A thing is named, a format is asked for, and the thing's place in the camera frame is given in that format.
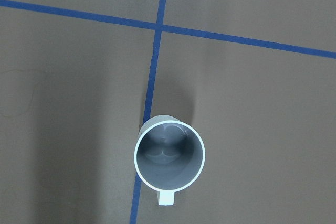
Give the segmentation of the white mug grey inside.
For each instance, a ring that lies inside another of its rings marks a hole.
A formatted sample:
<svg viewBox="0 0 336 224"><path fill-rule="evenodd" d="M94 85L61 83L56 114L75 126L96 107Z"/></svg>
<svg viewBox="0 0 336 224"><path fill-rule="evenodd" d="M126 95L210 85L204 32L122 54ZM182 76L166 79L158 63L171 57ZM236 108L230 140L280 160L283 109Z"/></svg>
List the white mug grey inside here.
<svg viewBox="0 0 336 224"><path fill-rule="evenodd" d="M133 156L137 175L156 191L160 206L172 206L175 193L198 179L205 158L199 133L169 115L154 116L143 124Z"/></svg>

